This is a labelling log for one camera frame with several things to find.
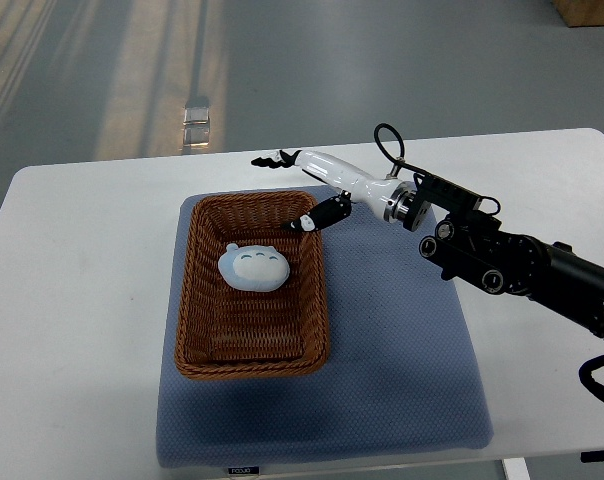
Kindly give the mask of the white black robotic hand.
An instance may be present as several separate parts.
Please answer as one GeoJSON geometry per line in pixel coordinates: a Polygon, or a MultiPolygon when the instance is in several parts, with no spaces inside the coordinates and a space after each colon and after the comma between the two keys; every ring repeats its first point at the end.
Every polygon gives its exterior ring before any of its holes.
{"type": "Polygon", "coordinates": [[[251,164],[270,169],[297,167],[336,191],[335,196],[284,222],[281,228],[287,231],[309,233],[328,228],[350,216],[354,203],[366,204],[375,217],[392,223],[405,218],[415,196],[415,189],[396,177],[376,179],[344,160],[311,150],[292,154],[278,150],[251,164]]]}

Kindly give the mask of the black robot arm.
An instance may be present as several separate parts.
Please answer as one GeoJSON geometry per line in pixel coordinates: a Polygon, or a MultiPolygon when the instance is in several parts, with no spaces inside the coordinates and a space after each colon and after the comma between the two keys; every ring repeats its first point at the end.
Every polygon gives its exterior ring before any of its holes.
{"type": "Polygon", "coordinates": [[[526,297],[604,340],[604,267],[567,244],[503,231],[495,214],[480,210],[479,194],[427,173],[414,178],[416,186],[398,198],[393,217],[414,231],[430,206],[446,211],[419,244],[442,279],[460,278],[491,295],[526,297]]]}

